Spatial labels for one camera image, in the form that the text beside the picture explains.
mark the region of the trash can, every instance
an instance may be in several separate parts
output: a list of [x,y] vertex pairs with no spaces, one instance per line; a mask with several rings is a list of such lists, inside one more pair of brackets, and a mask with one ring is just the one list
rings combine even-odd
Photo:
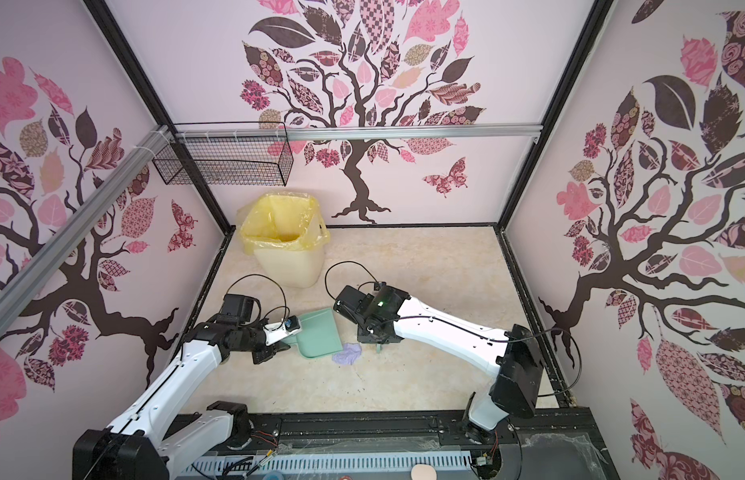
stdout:
[[319,278],[329,232],[316,198],[292,192],[265,194],[246,212],[239,236],[245,253],[254,254],[280,285],[308,288]]

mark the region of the purple cloth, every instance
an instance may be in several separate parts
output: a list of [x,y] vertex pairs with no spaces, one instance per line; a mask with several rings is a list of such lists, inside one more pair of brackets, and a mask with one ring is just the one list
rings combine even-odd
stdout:
[[332,356],[332,360],[338,365],[353,365],[362,356],[362,346],[358,343],[344,343],[343,351]]

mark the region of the green dustpan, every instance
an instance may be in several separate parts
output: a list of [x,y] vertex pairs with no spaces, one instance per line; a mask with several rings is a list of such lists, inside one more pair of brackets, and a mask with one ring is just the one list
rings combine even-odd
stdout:
[[298,320],[301,332],[282,341],[288,345],[297,344],[304,359],[318,359],[343,350],[332,309],[304,313]]

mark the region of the aluminum rail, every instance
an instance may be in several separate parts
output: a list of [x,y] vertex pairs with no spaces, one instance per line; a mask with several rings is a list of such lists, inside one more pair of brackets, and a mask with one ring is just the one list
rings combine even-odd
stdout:
[[81,242],[140,170],[154,157],[170,137],[167,127],[154,127],[127,158],[119,163],[104,183],[71,215],[60,230],[41,247],[12,281],[0,291],[0,337],[41,291],[60,264]]

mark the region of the butterfly decal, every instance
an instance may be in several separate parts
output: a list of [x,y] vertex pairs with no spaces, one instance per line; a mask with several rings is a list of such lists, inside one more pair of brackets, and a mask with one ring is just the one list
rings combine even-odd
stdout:
[[178,224],[178,229],[175,231],[173,236],[170,238],[170,243],[167,244],[167,252],[178,250],[182,246],[188,248],[194,245],[194,236],[191,235],[189,230],[194,229],[194,224],[199,220],[194,220],[191,214],[185,214],[180,205],[173,202],[173,216],[175,217],[175,223]]
[[466,176],[463,173],[466,169],[465,159],[466,157],[456,161],[453,167],[450,168],[450,173],[447,174],[447,177],[443,177],[442,175],[428,175],[423,178],[423,181],[436,187],[436,191],[447,198],[447,193],[453,187],[467,187]]

